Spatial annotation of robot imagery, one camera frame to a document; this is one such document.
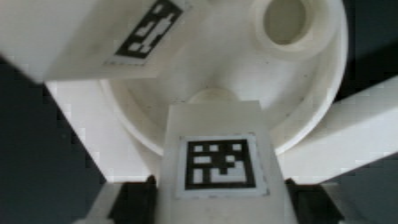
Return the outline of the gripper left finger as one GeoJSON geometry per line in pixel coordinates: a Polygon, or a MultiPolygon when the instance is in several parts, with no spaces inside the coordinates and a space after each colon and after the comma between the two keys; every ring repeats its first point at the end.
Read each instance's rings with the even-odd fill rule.
{"type": "Polygon", "coordinates": [[[87,215],[73,224],[154,224],[156,178],[106,183],[87,215]]]}

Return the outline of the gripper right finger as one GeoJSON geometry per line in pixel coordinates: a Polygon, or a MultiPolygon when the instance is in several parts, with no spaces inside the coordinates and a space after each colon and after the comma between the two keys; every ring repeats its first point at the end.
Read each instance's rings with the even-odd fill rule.
{"type": "Polygon", "coordinates": [[[355,211],[336,183],[284,181],[298,224],[355,224],[355,211]]]}

